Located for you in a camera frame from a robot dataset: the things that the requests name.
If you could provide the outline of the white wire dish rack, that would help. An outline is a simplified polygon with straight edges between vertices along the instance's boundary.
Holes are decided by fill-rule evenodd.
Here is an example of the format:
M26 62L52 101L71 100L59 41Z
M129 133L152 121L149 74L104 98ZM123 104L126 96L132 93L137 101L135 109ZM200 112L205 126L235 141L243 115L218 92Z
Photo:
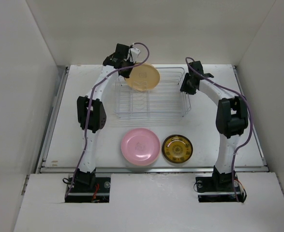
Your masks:
M116 80L115 114L121 119L173 119L185 116L191 110L189 95L181 92L185 77L183 67L157 67L160 81L154 89L146 81L134 82L130 87L124 78Z

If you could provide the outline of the yellow plate back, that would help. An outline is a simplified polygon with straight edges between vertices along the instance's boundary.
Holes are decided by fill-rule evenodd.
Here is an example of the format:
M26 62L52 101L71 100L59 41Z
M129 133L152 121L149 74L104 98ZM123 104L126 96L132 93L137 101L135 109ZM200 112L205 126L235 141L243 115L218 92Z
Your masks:
M126 84L134 90L146 91L154 89L160 82L160 73L151 64L144 63L132 69Z

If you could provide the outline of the dark patterned small plate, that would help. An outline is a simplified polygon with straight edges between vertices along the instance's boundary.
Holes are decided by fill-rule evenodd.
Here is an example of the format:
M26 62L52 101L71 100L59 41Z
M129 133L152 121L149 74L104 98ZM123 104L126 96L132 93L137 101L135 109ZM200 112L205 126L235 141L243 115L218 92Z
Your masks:
M191 141L179 134L168 136L162 145L164 158L173 164L183 164L193 155L194 147Z

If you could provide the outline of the pink plate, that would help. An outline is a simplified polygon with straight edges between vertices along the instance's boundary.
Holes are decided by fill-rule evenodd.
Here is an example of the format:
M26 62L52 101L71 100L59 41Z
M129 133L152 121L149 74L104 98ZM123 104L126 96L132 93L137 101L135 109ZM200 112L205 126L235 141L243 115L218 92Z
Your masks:
M136 128L128 131L120 144L124 158L136 166L153 164L161 150L158 136L149 129Z

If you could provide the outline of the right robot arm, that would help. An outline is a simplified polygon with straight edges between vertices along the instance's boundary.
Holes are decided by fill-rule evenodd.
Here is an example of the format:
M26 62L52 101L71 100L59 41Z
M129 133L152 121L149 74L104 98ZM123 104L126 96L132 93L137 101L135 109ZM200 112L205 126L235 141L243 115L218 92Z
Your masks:
M192 60L186 64L188 72L182 82L181 92L194 95L200 91L217 106L215 126L220 135L220 145L211 185L216 190L223 190L228 183L234 183L236 153L250 140L248 138L239 145L245 129L252 123L248 103L239 92L215 83L212 74L204 73L200 61Z

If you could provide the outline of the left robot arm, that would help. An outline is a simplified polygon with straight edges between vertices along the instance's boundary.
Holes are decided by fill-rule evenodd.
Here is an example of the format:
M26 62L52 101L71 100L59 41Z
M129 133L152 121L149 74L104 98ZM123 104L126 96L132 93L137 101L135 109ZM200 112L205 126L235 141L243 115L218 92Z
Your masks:
M85 146L74 172L73 184L83 191L88 192L95 187L96 142L99 130L103 129L107 120L104 98L119 76L129 77L139 54L140 50L132 45L117 44L115 52L103 61L93 88L86 96L77 99L77 118L84 131Z

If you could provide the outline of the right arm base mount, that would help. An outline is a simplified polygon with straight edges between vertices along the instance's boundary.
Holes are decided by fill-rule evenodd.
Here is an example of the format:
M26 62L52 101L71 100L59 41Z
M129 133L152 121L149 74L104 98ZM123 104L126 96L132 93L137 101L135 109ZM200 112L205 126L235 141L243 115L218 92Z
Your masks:
M211 176L198 176L195 178L194 186L200 203L244 203L247 199L246 190L237 179L233 184L234 187L230 180L222 187L218 187Z

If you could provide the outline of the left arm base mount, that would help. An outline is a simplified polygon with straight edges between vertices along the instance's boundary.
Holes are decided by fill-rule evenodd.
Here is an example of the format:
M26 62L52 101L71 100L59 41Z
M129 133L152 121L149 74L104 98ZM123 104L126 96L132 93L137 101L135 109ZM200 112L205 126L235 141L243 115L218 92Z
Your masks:
M93 187L73 185L66 203L109 203L111 177L97 177Z

